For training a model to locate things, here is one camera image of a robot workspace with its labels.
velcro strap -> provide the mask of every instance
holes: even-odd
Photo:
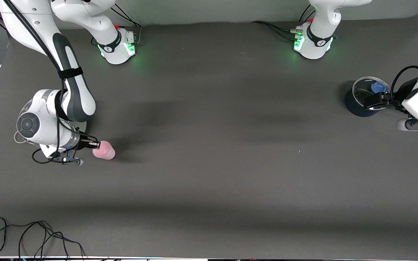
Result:
[[[58,71],[60,79],[72,78],[72,77],[75,77],[75,76],[80,75],[82,73],[83,73],[83,70],[82,70],[81,67],[75,68],[75,69],[67,69],[67,70],[63,70],[63,71]]]

gray table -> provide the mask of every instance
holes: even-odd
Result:
[[[0,215],[12,223],[47,220],[90,256],[418,260],[418,133],[397,130],[405,116],[394,110],[362,119],[343,106],[350,81],[390,83],[418,65],[418,17],[344,21],[319,61],[258,24],[147,26],[138,55],[119,66],[88,32],[64,34],[98,101],[90,133],[118,157],[32,162],[35,147],[13,141],[16,118],[59,80],[47,58],[11,40]],[[2,255],[17,254],[20,233]],[[41,239],[28,234],[29,254]],[[60,244],[49,254],[63,254]]]

pink object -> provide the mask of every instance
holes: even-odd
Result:
[[[101,145],[99,149],[93,149],[93,156],[101,159],[113,159],[116,155],[116,151],[112,147],[112,145],[107,141],[101,141]]]

round joint cover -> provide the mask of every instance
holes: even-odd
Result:
[[[17,131],[25,138],[31,138],[40,127],[38,116],[31,112],[22,114],[17,120]]]

